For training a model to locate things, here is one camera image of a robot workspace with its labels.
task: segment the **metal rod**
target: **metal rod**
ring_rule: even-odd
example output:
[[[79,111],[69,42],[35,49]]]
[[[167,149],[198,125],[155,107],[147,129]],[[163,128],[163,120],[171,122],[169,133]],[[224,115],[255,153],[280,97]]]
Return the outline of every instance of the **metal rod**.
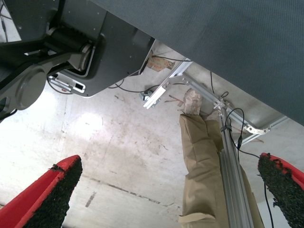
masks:
[[[229,129],[224,129],[227,118],[226,109],[221,108],[220,110],[224,149],[220,152],[219,157],[229,226],[234,228],[254,228],[238,156],[231,141]]]
[[[288,117],[287,116],[281,116],[279,117],[278,119],[266,124],[263,128],[266,129],[268,128],[269,131],[271,131],[271,129],[275,126],[278,126],[280,124],[282,124],[283,122],[285,122],[286,120],[288,120]],[[242,142],[242,145],[245,145],[246,143],[256,139],[257,137],[261,136],[260,134],[249,134],[249,135],[246,135],[244,136],[243,138],[243,142]]]

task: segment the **metal extrusion bar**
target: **metal extrusion bar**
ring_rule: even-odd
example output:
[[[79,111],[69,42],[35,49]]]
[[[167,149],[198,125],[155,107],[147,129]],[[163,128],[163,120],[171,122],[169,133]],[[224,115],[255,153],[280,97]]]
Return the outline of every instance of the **metal extrusion bar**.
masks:
[[[155,107],[155,105],[160,101],[160,97],[167,91],[167,89],[173,85],[174,83],[183,82],[189,87],[196,90],[200,93],[206,100],[212,102],[214,104],[214,108],[219,107],[227,107],[226,104],[223,103],[223,100],[219,99],[216,95],[214,95],[211,91],[209,91],[202,83],[199,83],[194,78],[186,74],[184,71],[190,66],[192,62],[182,62],[180,65],[161,83],[161,85],[154,91],[154,93],[146,100],[144,103],[144,107],[149,109],[150,107]],[[231,112],[233,109],[231,107],[227,107],[227,112]],[[238,112],[232,112],[230,114],[231,119],[236,121],[239,124],[243,122],[243,116]],[[247,134],[243,139],[243,145],[254,140],[255,138],[268,133],[272,127],[279,125],[283,121],[288,119],[286,116],[282,116],[279,119],[275,120],[267,124],[262,129],[256,128],[250,121],[244,120],[244,129],[247,130],[251,134]]]
[[[220,125],[224,149],[219,153],[229,227],[254,228],[238,156],[225,128],[226,109],[221,108]]]
[[[166,88],[170,85],[170,81],[174,77],[182,74],[191,65],[191,63],[192,62],[181,62],[163,81],[163,83],[161,83],[161,85],[154,91],[154,93],[146,100],[143,106],[146,109],[154,106],[159,101],[159,98],[166,92]]]
[[[202,83],[199,83],[198,81],[196,81],[194,78],[192,78],[191,76],[189,76],[186,73],[183,73],[182,75],[179,75],[180,77],[182,77],[183,82],[185,82],[187,85],[189,85],[191,88],[193,88],[194,90],[196,90],[198,93],[200,93],[206,100],[212,102],[215,106],[222,106],[223,103],[222,101],[216,96],[214,95],[211,91],[209,91],[204,85],[202,85]],[[232,108],[228,107],[227,108],[227,112],[231,112]],[[235,120],[237,123],[242,124],[243,123],[243,116],[240,115],[237,112],[232,112],[230,114],[230,117]],[[244,125],[245,126],[250,126],[251,130],[248,128],[246,129],[249,132],[252,131],[256,131],[259,130],[257,129],[250,121],[248,120],[244,120]]]

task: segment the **khaki pants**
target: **khaki pants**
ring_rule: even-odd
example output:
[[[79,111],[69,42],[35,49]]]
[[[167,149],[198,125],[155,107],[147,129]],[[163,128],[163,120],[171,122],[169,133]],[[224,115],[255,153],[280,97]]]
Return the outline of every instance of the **khaki pants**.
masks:
[[[183,228],[228,228],[227,207],[220,173],[218,151],[223,149],[218,122],[198,115],[181,115],[180,128],[186,175]],[[264,228],[245,172],[244,184],[255,228]]]

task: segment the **beige shoe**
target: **beige shoe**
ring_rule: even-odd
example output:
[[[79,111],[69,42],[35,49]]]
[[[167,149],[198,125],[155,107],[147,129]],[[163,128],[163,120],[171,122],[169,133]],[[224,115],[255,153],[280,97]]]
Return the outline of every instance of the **beige shoe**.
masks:
[[[189,89],[184,96],[184,113],[189,115],[199,115],[202,103],[202,96],[194,89]]]

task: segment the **white floor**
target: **white floor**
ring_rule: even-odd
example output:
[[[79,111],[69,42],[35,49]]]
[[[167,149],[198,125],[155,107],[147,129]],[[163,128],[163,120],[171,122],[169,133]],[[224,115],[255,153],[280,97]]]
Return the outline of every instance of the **white floor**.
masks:
[[[181,58],[162,44],[155,51]],[[210,87],[208,70],[192,64],[187,72]],[[168,69],[159,73],[146,69],[142,76],[127,78],[123,87],[143,90],[159,84],[169,73]],[[229,91],[228,100],[243,108],[257,126],[279,115],[215,74],[213,80],[216,93]],[[181,112],[176,102],[164,101],[171,100],[168,95],[183,99],[187,89],[175,85],[155,108],[146,110],[136,93],[106,89],[82,98],[61,95],[46,85],[36,103],[0,124],[0,204],[8,203],[53,163],[79,154],[84,171],[65,227],[179,227],[187,174],[178,122]],[[203,108],[209,112],[210,104]],[[270,152],[304,170],[303,138],[304,127],[288,120],[261,136],[262,141],[242,149],[257,155]],[[240,160],[262,207],[265,198],[257,159],[241,155]]]

